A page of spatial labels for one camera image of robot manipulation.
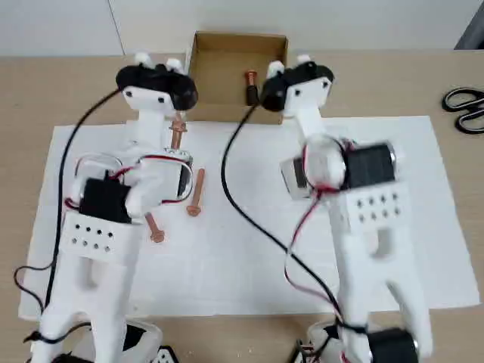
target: white paper sheet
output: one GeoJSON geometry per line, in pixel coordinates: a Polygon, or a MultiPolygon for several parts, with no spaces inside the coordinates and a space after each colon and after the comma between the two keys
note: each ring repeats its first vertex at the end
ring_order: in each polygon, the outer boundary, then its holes
{"type": "MultiPolygon", "coordinates": [[[[411,225],[417,264],[431,308],[479,303],[476,279],[455,212],[442,157],[427,116],[337,118],[328,125],[365,143],[390,140],[405,151],[402,175],[413,205],[411,225]]],[[[290,199],[279,163],[299,150],[295,125],[247,125],[228,161],[228,185],[244,210],[287,243],[308,201],[290,199]]],[[[66,186],[73,180],[73,161],[89,151],[118,148],[122,125],[81,128],[66,167],[66,186]]],[[[146,238],[130,299],[130,313],[142,315],[284,314],[329,311],[320,300],[294,289],[284,280],[284,254],[253,229],[222,193],[220,159],[235,124],[189,123],[182,146],[194,156],[194,168],[206,169],[202,206],[197,218],[185,205],[160,207],[155,216],[166,232],[163,244],[146,238]]],[[[51,142],[28,263],[47,265],[54,244],[57,169],[71,128],[56,127],[51,142]]],[[[300,235],[296,249],[330,287],[338,287],[337,269],[327,213],[321,206],[300,235]]],[[[296,281],[314,286],[295,265],[296,281]]],[[[25,282],[44,292],[48,272],[28,271],[25,282]]],[[[372,295],[373,310],[397,309],[384,289],[372,295]]],[[[19,314],[36,318],[33,299],[22,295],[19,314]]]]}

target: bolt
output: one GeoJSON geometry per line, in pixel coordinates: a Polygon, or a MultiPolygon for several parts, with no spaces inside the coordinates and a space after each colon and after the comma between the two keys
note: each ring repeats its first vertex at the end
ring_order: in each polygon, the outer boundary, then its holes
{"type": "Polygon", "coordinates": [[[202,194],[203,180],[205,179],[205,169],[198,169],[197,183],[195,184],[194,197],[191,200],[191,205],[187,206],[189,216],[196,217],[200,214],[200,195],[202,194]]]}
{"type": "Polygon", "coordinates": [[[144,217],[146,218],[146,222],[148,223],[148,227],[150,227],[150,231],[151,231],[151,237],[150,238],[151,238],[151,240],[156,244],[163,242],[163,240],[165,239],[165,232],[161,231],[158,228],[157,223],[155,222],[153,215],[148,212],[144,215],[144,217]]]}
{"type": "Polygon", "coordinates": [[[170,129],[173,130],[172,149],[178,150],[182,143],[183,132],[187,131],[187,123],[182,119],[182,115],[179,112],[176,113],[170,129]]]}
{"type": "Polygon", "coordinates": [[[245,80],[247,85],[256,85],[257,72],[255,70],[248,70],[245,72],[245,80]]]}
{"type": "Polygon", "coordinates": [[[253,106],[259,102],[259,92],[257,91],[256,77],[257,72],[255,70],[248,70],[245,72],[245,80],[247,84],[245,90],[245,101],[247,106],[253,106]]]}

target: scissors handle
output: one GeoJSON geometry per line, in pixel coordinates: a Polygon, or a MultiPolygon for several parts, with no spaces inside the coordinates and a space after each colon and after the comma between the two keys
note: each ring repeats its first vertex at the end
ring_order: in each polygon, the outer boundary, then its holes
{"type": "Polygon", "coordinates": [[[477,117],[484,116],[484,108],[476,108],[474,111],[466,113],[455,120],[455,128],[460,132],[468,135],[484,134],[484,125],[482,127],[470,128],[466,122],[477,117]]]}
{"type": "Polygon", "coordinates": [[[442,108],[448,112],[456,112],[461,110],[475,109],[480,104],[484,104],[484,92],[475,88],[461,87],[452,89],[442,99],[442,108]],[[459,104],[452,104],[451,98],[456,95],[471,95],[474,96],[473,100],[465,101],[459,104]]]}

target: table surface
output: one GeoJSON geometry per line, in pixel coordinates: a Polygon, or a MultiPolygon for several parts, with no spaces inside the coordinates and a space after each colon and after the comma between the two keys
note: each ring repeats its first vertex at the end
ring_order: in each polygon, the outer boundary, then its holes
{"type": "MultiPolygon", "coordinates": [[[[464,135],[453,127],[456,115],[440,108],[452,87],[484,85],[484,52],[478,51],[323,51],[313,59],[336,75],[324,116],[430,115],[454,193],[473,268],[484,290],[484,135],[464,135]]],[[[48,146],[55,125],[68,125],[100,96],[114,89],[117,70],[132,57],[0,58],[1,142],[0,254],[2,339],[0,363],[23,362],[29,347],[22,339],[35,328],[17,317],[20,293],[12,271],[26,261],[42,186],[48,146]]],[[[163,61],[166,55],[155,57],[163,61]]],[[[106,105],[91,123],[119,123],[132,116],[122,98],[106,105]]],[[[432,310],[439,363],[479,361],[483,348],[484,308],[432,310]]],[[[377,322],[399,321],[378,313],[377,322]]],[[[165,343],[182,362],[284,362],[296,338],[329,316],[216,316],[158,318],[165,343]]]]}

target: open cardboard box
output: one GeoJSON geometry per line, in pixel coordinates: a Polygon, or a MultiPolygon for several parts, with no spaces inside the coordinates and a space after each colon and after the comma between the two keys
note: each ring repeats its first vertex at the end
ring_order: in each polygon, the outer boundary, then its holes
{"type": "MultiPolygon", "coordinates": [[[[257,72],[259,94],[272,61],[286,64],[287,38],[259,34],[197,32],[189,74],[198,89],[196,121],[238,122],[247,112],[245,72],[257,72]]],[[[250,122],[280,124],[281,116],[259,107],[250,122]]]]}

